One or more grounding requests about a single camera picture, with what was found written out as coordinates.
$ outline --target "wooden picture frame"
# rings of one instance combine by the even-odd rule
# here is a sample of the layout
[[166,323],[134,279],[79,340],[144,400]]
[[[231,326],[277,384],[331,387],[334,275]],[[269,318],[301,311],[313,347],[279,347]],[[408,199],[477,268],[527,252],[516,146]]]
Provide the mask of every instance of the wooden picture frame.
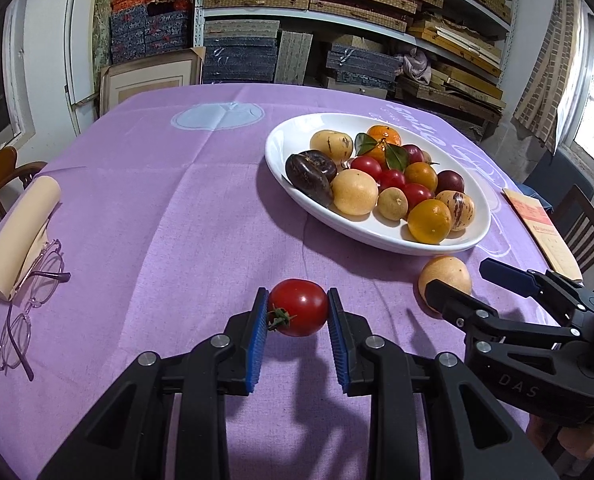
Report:
[[106,67],[101,74],[100,116],[129,97],[202,82],[205,47],[187,48]]

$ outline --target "white plate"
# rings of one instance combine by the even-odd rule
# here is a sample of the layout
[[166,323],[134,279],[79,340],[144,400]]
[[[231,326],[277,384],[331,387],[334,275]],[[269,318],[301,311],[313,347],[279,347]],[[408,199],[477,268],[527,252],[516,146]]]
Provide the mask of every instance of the white plate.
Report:
[[[353,139],[360,132],[366,132],[375,124],[385,124],[397,130],[403,144],[416,144],[430,153],[438,171],[453,170],[464,179],[464,192],[475,203],[475,220],[460,235],[450,234],[439,245],[420,244],[406,227],[406,222],[397,225],[386,219],[376,218],[374,213],[361,218],[342,216],[308,198],[293,187],[285,174],[286,159],[293,153],[310,149],[311,137],[320,130],[336,130]],[[277,182],[302,208],[335,231],[365,244],[401,254],[432,256],[434,254],[458,253],[474,247],[488,233],[490,207],[481,188],[470,173],[450,155],[428,140],[394,124],[383,123],[368,117],[350,114],[310,114],[289,119],[279,124],[266,139],[266,163]]]

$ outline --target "wooden chair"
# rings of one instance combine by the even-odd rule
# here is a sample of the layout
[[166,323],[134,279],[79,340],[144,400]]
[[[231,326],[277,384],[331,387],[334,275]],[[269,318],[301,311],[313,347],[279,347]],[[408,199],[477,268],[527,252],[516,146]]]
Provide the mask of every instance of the wooden chair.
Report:
[[560,221],[570,216],[571,211],[578,212],[578,216],[567,232],[560,232],[583,274],[594,265],[594,207],[576,185],[570,188],[550,216],[555,227],[559,229]]
[[[31,183],[33,177],[46,165],[45,162],[30,162],[16,168],[17,151],[7,146],[0,150],[0,190],[16,178],[21,180],[24,189]],[[6,215],[6,210],[0,202],[0,220]]]

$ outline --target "eyeglass frame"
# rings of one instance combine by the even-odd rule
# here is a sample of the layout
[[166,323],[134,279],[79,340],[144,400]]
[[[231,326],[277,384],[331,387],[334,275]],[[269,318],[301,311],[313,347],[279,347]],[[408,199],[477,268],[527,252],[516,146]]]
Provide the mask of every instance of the eyeglass frame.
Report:
[[[62,260],[62,263],[64,262],[64,260],[62,258],[62,254],[61,254],[62,243],[58,240],[58,238],[55,238],[51,242],[45,243],[42,250],[39,251],[37,258],[34,259],[33,264],[29,267],[28,271],[26,272],[26,275],[24,275],[24,278],[22,278],[22,280],[15,286],[15,289],[13,290],[13,292],[11,294],[10,301],[8,302],[8,314],[6,315],[6,325],[5,325],[6,333],[8,335],[8,338],[10,339],[10,342],[13,346],[15,354],[17,354],[17,357],[20,360],[20,363],[21,363],[22,367],[24,368],[24,371],[26,372],[26,376],[28,377],[29,381],[33,381],[33,379],[35,378],[35,374],[33,373],[33,370],[30,367],[30,364],[28,364],[28,360],[26,359],[26,350],[24,350],[24,352],[21,352],[20,348],[18,347],[17,343],[15,342],[15,338],[13,337],[12,329],[10,327],[10,314],[12,313],[13,302],[15,300],[15,297],[17,296],[17,293],[21,290],[22,286],[26,283],[26,280],[28,280],[29,278],[32,278],[34,276],[40,276],[40,277],[44,277],[44,278],[49,278],[51,280],[55,280],[57,282],[55,285],[55,289],[53,289],[51,291],[51,293],[48,295],[48,297],[44,301],[38,303],[37,300],[35,300],[35,298],[29,298],[28,302],[31,304],[31,309],[39,308],[41,305],[46,303],[51,298],[51,296],[53,295],[55,290],[57,289],[57,285],[59,285],[59,283],[66,283],[71,279],[70,272],[44,272],[42,270],[35,270],[37,268],[37,266],[43,261],[44,257],[46,257],[47,255],[49,255],[52,252],[55,252],[56,254],[58,254],[59,258]],[[19,366],[19,364],[15,364],[14,367],[11,367],[6,363],[5,357],[4,357],[4,345],[5,345],[5,338],[2,337],[0,339],[0,357],[2,357],[4,366],[0,367],[0,371],[4,371],[4,370],[6,370],[6,368],[16,368],[17,366]]]

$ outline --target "tablecloth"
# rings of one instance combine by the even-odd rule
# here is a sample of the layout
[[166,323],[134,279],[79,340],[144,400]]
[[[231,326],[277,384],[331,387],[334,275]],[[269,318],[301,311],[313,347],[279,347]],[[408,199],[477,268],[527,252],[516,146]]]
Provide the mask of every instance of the tablecloth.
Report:
[[[313,112],[388,121],[456,157],[485,190],[489,234],[459,254],[474,296],[502,316],[547,322],[532,300],[478,276],[493,256],[520,268],[546,263],[503,199],[516,189],[445,121],[401,104],[295,86],[223,84],[139,94],[90,127],[44,170],[62,188],[49,236],[72,278],[32,312],[21,368],[0,372],[0,452],[21,480],[35,478],[111,382],[142,351],[189,351],[249,310],[257,288],[304,278],[338,288],[347,311],[404,350],[463,356],[463,334],[428,316],[413,283],[427,258],[363,245],[304,212],[264,162],[267,134]],[[0,304],[0,332],[5,320]],[[231,474],[240,479],[360,479],[367,397],[343,396],[326,330],[270,334],[250,397],[226,403]],[[511,410],[525,426],[527,415]],[[420,443],[427,455],[426,443]],[[423,478],[429,478],[423,462]]]

